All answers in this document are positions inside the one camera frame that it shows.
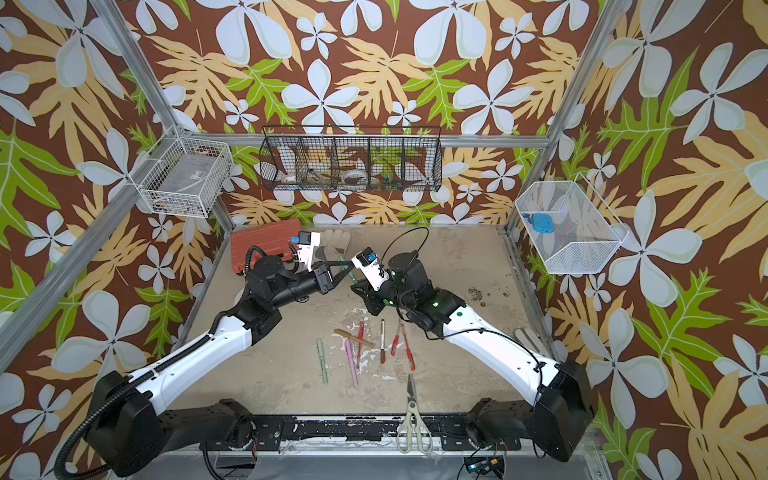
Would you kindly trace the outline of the dark green pen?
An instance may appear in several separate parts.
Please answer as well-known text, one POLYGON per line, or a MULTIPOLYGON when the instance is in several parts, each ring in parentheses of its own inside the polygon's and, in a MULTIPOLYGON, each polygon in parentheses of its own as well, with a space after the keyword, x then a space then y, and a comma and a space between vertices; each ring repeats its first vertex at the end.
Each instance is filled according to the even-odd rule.
POLYGON ((341 273, 344 273, 344 279, 348 280, 352 285, 357 285, 358 280, 355 274, 356 267, 353 265, 352 261, 348 260, 344 255, 340 255, 338 260, 343 263, 341 266, 341 273))

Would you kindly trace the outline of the white brown-capped marker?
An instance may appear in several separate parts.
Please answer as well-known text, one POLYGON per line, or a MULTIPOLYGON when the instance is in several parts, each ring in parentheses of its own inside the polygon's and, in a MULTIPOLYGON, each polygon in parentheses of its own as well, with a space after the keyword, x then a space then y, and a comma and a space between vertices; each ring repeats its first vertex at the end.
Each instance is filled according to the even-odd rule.
POLYGON ((386 320, 380 321, 380 335, 379 335, 379 362, 385 364, 386 362, 386 320))

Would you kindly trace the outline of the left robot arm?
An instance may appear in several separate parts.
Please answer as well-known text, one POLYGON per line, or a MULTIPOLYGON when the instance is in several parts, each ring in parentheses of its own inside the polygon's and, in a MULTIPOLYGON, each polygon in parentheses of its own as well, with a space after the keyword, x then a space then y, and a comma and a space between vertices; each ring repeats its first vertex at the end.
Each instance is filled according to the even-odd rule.
POLYGON ((87 418, 58 451, 55 476, 88 479, 111 470, 125 477, 190 444, 246 442, 250 413, 233 400, 184 410, 170 406, 220 364, 263 340, 280 322, 280 307, 332 291, 355 267, 351 261, 318 261, 300 271, 311 256, 311 247, 302 245, 287 268, 281 256, 250 247, 241 297, 217 314, 207 332, 147 367, 98 381, 87 418))

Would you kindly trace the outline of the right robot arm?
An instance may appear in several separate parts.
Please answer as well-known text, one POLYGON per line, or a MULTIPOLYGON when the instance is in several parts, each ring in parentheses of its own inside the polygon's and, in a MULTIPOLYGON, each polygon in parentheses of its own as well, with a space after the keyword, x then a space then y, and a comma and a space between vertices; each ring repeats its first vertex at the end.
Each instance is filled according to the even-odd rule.
POLYGON ((595 417, 584 366, 559 362, 524 346, 484 320, 464 299, 436 288, 415 251, 395 255, 388 265, 366 248, 352 259, 363 280, 354 285, 368 311, 396 310, 433 340, 465 350, 508 382, 521 398, 481 399, 466 416, 474 447, 531 441, 549 457, 568 461, 595 417))

